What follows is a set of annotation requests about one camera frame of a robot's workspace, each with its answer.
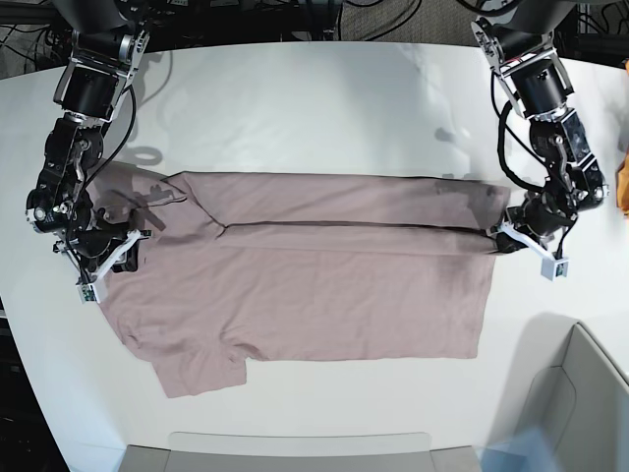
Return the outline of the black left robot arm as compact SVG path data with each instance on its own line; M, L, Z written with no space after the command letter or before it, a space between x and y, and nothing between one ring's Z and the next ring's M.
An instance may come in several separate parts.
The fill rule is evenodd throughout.
M574 88L553 45L556 27L576 4L527 0L461 5L475 14L471 28L490 65L491 83L507 96L498 114L498 163L505 176L527 192L496 225L497 250L509 254L525 247L546 249L556 231L568 234L580 213L599 207L608 192L585 128L568 104ZM541 185L525 181L507 164L511 113L529 123L525 149L547 172Z

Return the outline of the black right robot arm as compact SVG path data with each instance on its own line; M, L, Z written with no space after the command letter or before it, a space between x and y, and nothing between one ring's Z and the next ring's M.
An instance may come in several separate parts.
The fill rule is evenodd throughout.
M87 188L101 168L104 137L132 82L149 39L145 1L57 1L72 27L69 63L53 100L63 110L44 147L44 165L27 197L27 217L39 233L58 236L83 283L127 238L126 223L96 215Z

